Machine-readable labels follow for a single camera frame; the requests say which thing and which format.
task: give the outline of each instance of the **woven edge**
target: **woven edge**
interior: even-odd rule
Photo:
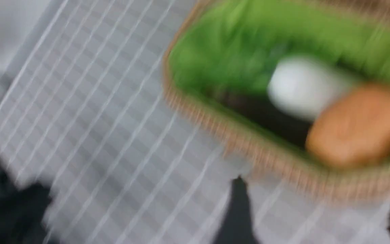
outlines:
[[[230,120],[214,108],[184,94],[173,86],[168,62],[169,54],[181,34],[213,2],[215,0],[200,0],[196,3],[164,54],[163,88],[167,103],[224,143],[225,156],[232,151],[238,151],[250,159],[254,167],[253,179],[271,171],[305,195],[335,205],[354,201],[375,201],[390,196],[390,170],[388,168],[374,170],[365,176],[341,177],[323,173],[309,167],[302,162],[302,159],[290,155],[274,142],[256,135],[252,130]]]

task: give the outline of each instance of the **egg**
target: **egg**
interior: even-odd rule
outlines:
[[[279,110],[312,122],[359,80],[358,76],[316,58],[294,56],[278,63],[267,94]]]

